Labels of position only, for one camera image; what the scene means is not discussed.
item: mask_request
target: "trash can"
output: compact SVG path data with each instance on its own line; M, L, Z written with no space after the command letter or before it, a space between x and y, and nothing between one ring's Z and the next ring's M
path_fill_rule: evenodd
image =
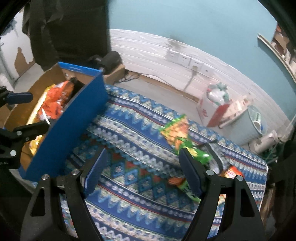
M229 126L228 139L244 145L267 133L267 123L260 111L253 105Z

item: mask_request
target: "metal screw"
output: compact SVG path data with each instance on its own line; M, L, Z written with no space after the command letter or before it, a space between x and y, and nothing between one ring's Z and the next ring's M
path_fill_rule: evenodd
M10 152L10 155L11 155L11 156L16 156L16 154L17 154L17 152L16 152L15 150L12 150L12 151Z
M244 178L241 175L237 175L237 180L242 181Z
M78 169L74 169L73 171L71 171L72 175L77 175L79 174L79 170Z
M214 175L214 172L212 170L207 170L206 171L206 174L209 175L209 176L213 176Z
M48 174L44 174L44 175L41 177L42 180L46 180L47 178L49 178L49 175L48 175Z

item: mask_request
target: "light blue wall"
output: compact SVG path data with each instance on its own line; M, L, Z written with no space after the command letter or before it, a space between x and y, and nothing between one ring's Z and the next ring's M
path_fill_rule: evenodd
M296 84L257 34L271 41L276 20L257 0L109 0L110 28L172 38L238 69L293 116Z

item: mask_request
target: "open box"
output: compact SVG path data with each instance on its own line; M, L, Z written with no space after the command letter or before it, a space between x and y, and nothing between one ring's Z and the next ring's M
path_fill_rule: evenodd
M25 143L19 168L19 173L24 179L38 181L43 174L53 177L62 175L66 157L80 135L96 115L104 111L108 97L102 72L59 62L46 71L30 88L29 92L33 94L32 102L19 104L11 111L5 122L5 128L12 131L18 126L25 125L44 90L71 77L76 77L86 85L69 101L63 114L50 127L35 156L32 156L28 143Z

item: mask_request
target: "table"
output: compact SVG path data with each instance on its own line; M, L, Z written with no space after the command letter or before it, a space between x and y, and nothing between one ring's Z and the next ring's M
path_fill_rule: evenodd
M172 147L159 128L180 116L176 111L137 93L106 85L109 101L103 115L89 125L67 160L68 169L83 165L103 145L109 160L100 182L87 198L90 213L105 240L181 240L197 210L168 177L183 177ZM214 145L225 163L244 174L260 208L266 187L267 165L258 156L215 131L189 120L189 136L197 144ZM63 213L75 235L66 200ZM217 234L224 203L217 207L209 237Z

